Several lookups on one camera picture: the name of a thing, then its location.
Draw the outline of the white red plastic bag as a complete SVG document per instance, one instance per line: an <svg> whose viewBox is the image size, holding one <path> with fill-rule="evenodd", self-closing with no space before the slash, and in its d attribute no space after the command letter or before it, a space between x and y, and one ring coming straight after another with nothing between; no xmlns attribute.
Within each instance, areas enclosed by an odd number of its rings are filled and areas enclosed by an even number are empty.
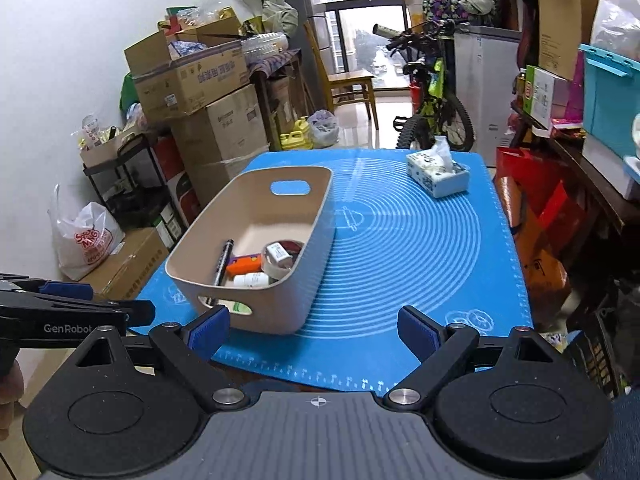
<svg viewBox="0 0 640 480"><path fill-rule="evenodd" d="M53 189L48 216L58 268L74 282L99 266L125 239L124 231L103 205L90 202L78 208L59 184Z"/></svg>

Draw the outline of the clear tape roll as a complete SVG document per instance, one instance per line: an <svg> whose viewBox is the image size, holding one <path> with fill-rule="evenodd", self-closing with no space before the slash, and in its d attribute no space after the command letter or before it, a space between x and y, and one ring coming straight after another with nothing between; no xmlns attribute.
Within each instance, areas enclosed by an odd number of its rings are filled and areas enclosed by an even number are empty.
<svg viewBox="0 0 640 480"><path fill-rule="evenodd" d="M262 272L272 280L285 278L293 269L304 244L297 240L277 240L262 248Z"/></svg>

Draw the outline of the beige plastic storage bin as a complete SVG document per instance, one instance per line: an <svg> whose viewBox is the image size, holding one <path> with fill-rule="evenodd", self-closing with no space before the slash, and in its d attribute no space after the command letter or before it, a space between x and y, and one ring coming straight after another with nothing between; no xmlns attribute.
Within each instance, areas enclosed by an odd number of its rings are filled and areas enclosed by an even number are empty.
<svg viewBox="0 0 640 480"><path fill-rule="evenodd" d="M306 322L334 233L331 169L245 171L204 208L165 270L200 312L225 307L238 330L288 335Z"/></svg>

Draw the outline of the white bottle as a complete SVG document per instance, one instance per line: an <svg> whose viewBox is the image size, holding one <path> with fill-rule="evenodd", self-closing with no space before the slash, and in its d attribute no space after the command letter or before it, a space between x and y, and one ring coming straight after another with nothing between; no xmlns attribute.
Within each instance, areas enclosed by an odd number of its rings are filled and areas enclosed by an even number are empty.
<svg viewBox="0 0 640 480"><path fill-rule="evenodd" d="M271 278L264 272L250 272L247 274L235 275L232 285L239 288L266 287L271 284Z"/></svg>

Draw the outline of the tissue pack with white tissue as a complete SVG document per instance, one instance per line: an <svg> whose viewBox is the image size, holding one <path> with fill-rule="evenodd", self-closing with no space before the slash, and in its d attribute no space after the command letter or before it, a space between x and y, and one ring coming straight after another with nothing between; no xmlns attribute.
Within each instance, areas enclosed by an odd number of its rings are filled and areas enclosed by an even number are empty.
<svg viewBox="0 0 640 480"><path fill-rule="evenodd" d="M469 168L454 161L446 136L435 136L431 148L408 154L407 170L431 198L463 193L470 182Z"/></svg>

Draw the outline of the blue silicone baking mat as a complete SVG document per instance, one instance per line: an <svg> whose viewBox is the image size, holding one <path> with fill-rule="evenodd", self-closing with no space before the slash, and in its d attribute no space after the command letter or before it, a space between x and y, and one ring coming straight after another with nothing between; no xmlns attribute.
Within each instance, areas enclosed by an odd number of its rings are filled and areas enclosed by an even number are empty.
<svg viewBox="0 0 640 480"><path fill-rule="evenodd" d="M440 324L506 336L530 317L520 262L483 159L458 155L468 189L435 200L401 150L271 152L254 168L333 172L336 231L307 322L296 334L234 330L218 363L288 382L384 393L416 368L396 320L413 306Z"/></svg>

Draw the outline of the teal plastic crate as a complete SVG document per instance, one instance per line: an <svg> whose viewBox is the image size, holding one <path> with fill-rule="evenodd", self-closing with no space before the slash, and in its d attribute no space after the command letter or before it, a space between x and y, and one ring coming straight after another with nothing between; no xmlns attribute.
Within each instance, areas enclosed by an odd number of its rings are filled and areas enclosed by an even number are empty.
<svg viewBox="0 0 640 480"><path fill-rule="evenodd" d="M619 158L634 156L631 131L639 114L639 62L589 44L579 50L585 59L584 128Z"/></svg>

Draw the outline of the cardboard box on floor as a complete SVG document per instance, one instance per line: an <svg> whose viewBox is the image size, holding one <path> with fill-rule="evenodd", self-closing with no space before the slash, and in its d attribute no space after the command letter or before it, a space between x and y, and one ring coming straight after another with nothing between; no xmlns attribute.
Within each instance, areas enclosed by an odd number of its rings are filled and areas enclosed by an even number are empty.
<svg viewBox="0 0 640 480"><path fill-rule="evenodd" d="M89 284L94 294L103 299L134 299L167 256L168 250L156 229L130 231L81 283Z"/></svg>

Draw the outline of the green black bicycle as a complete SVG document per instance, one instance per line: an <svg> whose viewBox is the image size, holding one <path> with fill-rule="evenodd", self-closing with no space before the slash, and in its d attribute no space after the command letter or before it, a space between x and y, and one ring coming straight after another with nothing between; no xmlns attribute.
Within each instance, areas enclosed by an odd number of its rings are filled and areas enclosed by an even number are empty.
<svg viewBox="0 0 640 480"><path fill-rule="evenodd" d="M396 148L427 150L436 136L444 136L453 151L472 150L472 120L456 95L454 73L454 34L468 29L468 24L453 20L427 21L403 32L373 26L372 32L387 40L386 50L402 56L402 73L412 83L413 113L393 122Z"/></svg>

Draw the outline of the orange purple toy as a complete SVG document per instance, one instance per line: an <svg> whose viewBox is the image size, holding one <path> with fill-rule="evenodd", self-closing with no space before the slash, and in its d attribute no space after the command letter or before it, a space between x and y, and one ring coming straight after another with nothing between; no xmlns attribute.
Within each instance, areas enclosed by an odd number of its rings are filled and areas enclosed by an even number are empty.
<svg viewBox="0 0 640 480"><path fill-rule="evenodd" d="M262 256L259 254L233 257L227 266L227 274L235 276L262 270Z"/></svg>

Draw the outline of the black marker pen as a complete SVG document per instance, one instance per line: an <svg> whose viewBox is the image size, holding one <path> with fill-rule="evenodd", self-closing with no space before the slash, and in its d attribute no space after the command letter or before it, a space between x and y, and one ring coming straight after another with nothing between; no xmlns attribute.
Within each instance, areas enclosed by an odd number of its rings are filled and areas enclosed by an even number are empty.
<svg viewBox="0 0 640 480"><path fill-rule="evenodd" d="M234 247L234 240L226 240L224 244L222 244L221 252L215 268L215 275L214 275L215 286L219 286L224 280L227 266L232 256L233 247Z"/></svg>

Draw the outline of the yellow jugs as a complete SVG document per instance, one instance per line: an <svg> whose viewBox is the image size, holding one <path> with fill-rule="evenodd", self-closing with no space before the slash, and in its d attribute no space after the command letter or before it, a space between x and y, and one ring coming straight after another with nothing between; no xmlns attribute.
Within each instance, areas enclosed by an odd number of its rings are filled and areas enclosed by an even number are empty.
<svg viewBox="0 0 640 480"><path fill-rule="evenodd" d="M294 128L290 132L280 134L281 148L283 151L312 150L314 142L310 135L310 125L306 117L296 120Z"/></svg>

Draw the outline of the white freezer cabinet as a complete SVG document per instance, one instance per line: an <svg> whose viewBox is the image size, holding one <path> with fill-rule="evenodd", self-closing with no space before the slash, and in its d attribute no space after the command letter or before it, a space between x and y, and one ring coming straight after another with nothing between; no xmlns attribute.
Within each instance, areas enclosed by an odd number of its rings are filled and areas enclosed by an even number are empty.
<svg viewBox="0 0 640 480"><path fill-rule="evenodd" d="M520 40L517 30L474 25L454 35L456 93L472 122L472 151L488 167L496 166L497 148L506 148L511 140L508 119L520 72Z"/></svg>

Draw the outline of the wooden chair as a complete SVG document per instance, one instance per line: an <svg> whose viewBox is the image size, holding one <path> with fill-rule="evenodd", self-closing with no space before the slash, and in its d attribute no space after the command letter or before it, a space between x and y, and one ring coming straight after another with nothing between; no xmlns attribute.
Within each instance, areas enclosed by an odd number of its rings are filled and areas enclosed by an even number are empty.
<svg viewBox="0 0 640 480"><path fill-rule="evenodd" d="M368 121L373 122L374 128L378 129L378 111L373 87L374 75L367 70L329 74L322 61L318 40L309 20L304 23L304 29L314 55L314 62L316 62L321 90L326 99L326 109L334 113L337 107L363 103L366 106Z"/></svg>

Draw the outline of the white charger adapter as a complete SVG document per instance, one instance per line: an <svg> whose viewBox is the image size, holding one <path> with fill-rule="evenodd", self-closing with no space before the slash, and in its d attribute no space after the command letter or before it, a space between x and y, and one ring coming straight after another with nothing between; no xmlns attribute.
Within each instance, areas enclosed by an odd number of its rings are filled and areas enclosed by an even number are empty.
<svg viewBox="0 0 640 480"><path fill-rule="evenodd" d="M278 268L292 266L293 257L280 242L274 242L265 247L269 261Z"/></svg>

